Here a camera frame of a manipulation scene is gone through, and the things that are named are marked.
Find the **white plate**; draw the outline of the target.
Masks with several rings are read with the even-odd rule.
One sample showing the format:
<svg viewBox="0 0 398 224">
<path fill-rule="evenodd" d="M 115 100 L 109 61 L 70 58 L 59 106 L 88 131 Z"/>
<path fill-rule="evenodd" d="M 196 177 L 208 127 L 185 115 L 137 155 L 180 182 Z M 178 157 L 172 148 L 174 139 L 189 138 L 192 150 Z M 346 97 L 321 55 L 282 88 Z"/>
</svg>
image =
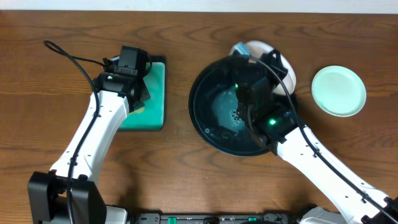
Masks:
<svg viewBox="0 0 398 224">
<path fill-rule="evenodd" d="M 275 72 L 281 73 L 281 79 L 291 95 L 296 87 L 295 72 L 288 60 L 271 45 L 259 40 L 239 42 L 231 48 L 230 55 L 250 55 L 268 63 Z"/>
</svg>

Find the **green scouring sponge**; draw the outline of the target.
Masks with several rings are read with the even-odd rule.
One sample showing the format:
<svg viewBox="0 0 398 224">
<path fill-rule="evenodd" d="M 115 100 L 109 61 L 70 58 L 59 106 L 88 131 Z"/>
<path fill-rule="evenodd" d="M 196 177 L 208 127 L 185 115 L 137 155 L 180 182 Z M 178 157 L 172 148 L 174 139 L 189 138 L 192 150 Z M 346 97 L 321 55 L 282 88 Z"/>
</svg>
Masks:
<svg viewBox="0 0 398 224">
<path fill-rule="evenodd" d="M 140 105 L 140 107 L 136 108 L 131 114 L 139 114 L 145 110 L 145 105 Z"/>
</svg>

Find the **mint plate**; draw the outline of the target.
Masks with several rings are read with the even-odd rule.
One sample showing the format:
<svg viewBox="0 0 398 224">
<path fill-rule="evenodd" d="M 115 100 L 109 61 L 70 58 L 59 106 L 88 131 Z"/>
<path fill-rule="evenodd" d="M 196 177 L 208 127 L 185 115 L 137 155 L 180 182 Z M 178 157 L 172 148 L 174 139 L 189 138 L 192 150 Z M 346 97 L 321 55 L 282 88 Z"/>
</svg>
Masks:
<svg viewBox="0 0 398 224">
<path fill-rule="evenodd" d="M 312 80 L 311 93 L 323 111 L 337 117 L 356 115 L 367 98 L 362 79 L 354 71 L 339 65 L 319 70 Z"/>
</svg>

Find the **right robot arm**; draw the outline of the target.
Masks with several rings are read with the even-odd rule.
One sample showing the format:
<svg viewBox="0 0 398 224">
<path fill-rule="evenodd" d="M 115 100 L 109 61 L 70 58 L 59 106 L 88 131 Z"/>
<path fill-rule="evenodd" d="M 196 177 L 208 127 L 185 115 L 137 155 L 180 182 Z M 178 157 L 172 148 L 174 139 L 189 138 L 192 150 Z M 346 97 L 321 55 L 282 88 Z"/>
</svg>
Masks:
<svg viewBox="0 0 398 224">
<path fill-rule="evenodd" d="M 232 50 L 230 58 L 238 115 L 261 147 L 304 174 L 346 223 L 397 223 L 397 200 L 344 165 L 299 118 L 295 73 L 278 50 Z"/>
</svg>

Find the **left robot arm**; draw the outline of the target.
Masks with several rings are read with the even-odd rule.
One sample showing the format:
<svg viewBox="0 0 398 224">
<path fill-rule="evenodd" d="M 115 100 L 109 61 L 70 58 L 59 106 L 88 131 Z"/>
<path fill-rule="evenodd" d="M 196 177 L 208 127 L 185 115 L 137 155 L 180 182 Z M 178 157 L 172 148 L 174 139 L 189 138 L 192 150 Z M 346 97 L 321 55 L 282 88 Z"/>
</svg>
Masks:
<svg viewBox="0 0 398 224">
<path fill-rule="evenodd" d="M 118 57 L 90 82 L 93 93 L 73 139 L 48 173 L 34 172 L 28 194 L 34 223 L 127 223 L 125 208 L 106 205 L 96 186 L 104 158 L 123 121 L 144 107 L 144 82 L 163 60 L 150 57 L 132 65 Z"/>
</svg>

